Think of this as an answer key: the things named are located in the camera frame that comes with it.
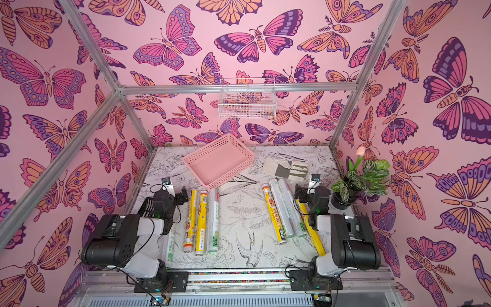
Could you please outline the clear green wrap roll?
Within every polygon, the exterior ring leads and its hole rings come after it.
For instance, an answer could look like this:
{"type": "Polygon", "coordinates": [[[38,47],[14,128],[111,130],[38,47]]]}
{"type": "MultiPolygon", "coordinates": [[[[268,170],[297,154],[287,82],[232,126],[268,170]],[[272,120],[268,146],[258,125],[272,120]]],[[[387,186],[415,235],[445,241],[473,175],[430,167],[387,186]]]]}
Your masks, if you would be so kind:
{"type": "Polygon", "coordinates": [[[302,220],[302,214],[298,212],[295,207],[294,196],[287,184],[285,179],[279,179],[278,185],[280,187],[280,192],[283,197],[283,202],[286,207],[288,220],[290,226],[292,227],[294,234],[298,237],[305,237],[308,235],[306,226],[302,220]]]}

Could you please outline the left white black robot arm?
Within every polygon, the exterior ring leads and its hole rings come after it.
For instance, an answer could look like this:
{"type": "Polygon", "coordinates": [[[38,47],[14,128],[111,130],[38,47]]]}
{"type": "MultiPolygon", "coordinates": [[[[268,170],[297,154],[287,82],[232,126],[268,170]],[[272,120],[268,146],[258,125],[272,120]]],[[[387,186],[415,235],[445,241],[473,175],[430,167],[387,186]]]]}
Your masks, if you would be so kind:
{"type": "Polygon", "coordinates": [[[82,263],[119,269],[135,279],[138,292],[160,292],[171,283],[167,265],[173,259],[175,216],[188,201],[185,187],[175,193],[162,185],[137,214],[103,216],[83,246],[82,263]]]}

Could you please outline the clear silver wrap roll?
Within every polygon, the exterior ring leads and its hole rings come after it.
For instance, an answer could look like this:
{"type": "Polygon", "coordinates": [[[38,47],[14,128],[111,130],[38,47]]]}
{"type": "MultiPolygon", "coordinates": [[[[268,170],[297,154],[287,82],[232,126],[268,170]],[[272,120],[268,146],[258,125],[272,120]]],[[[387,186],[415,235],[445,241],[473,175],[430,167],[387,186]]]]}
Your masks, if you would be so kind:
{"type": "Polygon", "coordinates": [[[285,234],[288,238],[293,238],[296,236],[296,232],[292,226],[292,222],[290,220],[290,215],[288,213],[288,210],[286,208],[286,202],[285,199],[283,198],[280,185],[277,179],[271,179],[269,181],[269,186],[271,188],[274,201],[276,202],[276,207],[278,210],[278,213],[280,215],[283,228],[285,230],[285,234]]]}

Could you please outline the pink plastic basket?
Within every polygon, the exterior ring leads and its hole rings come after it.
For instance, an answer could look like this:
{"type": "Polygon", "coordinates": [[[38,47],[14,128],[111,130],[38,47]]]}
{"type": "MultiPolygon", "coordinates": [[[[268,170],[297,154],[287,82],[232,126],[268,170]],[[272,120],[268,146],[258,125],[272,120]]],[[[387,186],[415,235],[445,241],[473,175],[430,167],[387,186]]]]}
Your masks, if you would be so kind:
{"type": "Polygon", "coordinates": [[[217,189],[252,166],[254,152],[226,134],[183,157],[184,164],[206,189],[217,189]]]}

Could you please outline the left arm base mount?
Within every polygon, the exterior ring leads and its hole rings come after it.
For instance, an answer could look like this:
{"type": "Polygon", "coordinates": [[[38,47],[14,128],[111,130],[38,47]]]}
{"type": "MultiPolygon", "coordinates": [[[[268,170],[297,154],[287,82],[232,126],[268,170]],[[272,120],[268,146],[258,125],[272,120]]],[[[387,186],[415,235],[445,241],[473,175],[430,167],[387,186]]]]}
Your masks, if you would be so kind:
{"type": "Polygon", "coordinates": [[[134,286],[135,293],[181,293],[185,292],[188,284],[189,272],[167,271],[154,278],[137,278],[134,286]]]}

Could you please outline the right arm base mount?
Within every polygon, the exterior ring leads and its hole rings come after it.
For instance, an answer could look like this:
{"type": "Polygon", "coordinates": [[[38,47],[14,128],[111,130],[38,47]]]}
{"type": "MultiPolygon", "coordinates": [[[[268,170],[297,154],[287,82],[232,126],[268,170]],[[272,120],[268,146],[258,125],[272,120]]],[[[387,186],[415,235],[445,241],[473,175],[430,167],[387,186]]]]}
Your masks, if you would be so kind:
{"type": "Polygon", "coordinates": [[[337,277],[317,276],[307,270],[293,269],[286,273],[292,290],[328,291],[343,290],[343,284],[337,277]]]}

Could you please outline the white green wrap roll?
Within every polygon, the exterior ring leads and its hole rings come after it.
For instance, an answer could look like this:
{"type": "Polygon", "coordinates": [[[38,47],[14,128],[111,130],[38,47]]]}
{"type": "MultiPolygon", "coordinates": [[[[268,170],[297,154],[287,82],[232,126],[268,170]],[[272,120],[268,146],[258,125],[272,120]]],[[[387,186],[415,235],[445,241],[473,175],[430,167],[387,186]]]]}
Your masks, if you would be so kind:
{"type": "Polygon", "coordinates": [[[209,193],[208,204],[208,252],[216,253],[219,249],[219,191],[211,189],[209,193]]]}

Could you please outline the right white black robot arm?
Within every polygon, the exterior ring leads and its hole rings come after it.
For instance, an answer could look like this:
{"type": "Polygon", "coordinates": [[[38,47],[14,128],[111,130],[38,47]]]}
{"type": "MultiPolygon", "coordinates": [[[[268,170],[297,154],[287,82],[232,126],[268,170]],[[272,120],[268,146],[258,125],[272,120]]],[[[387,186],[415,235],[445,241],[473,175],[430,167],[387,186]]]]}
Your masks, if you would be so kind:
{"type": "Polygon", "coordinates": [[[370,220],[330,213],[330,200],[325,187],[295,187],[295,204],[318,253],[308,265],[308,276],[335,278],[345,271],[379,269],[381,253],[370,220]]]}

